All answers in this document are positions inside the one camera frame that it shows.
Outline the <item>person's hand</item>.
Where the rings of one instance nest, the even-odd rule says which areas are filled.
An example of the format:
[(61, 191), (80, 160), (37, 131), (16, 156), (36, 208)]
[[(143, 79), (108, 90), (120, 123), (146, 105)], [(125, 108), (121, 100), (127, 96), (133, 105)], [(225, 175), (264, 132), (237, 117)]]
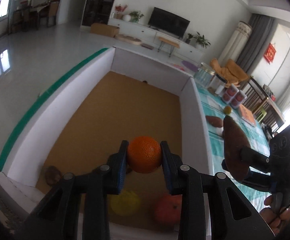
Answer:
[(268, 224), (268, 226), (271, 228), (273, 233), (277, 235), (280, 233), (283, 226), (287, 225), (287, 223), (290, 221), (290, 207), (286, 209), (280, 217), (276, 217), (276, 214), (271, 209), (271, 203), (272, 203), (273, 197), (268, 196), (264, 200), (264, 205), (266, 206), (264, 209), (262, 209), (259, 214), (263, 218), (263, 220)]

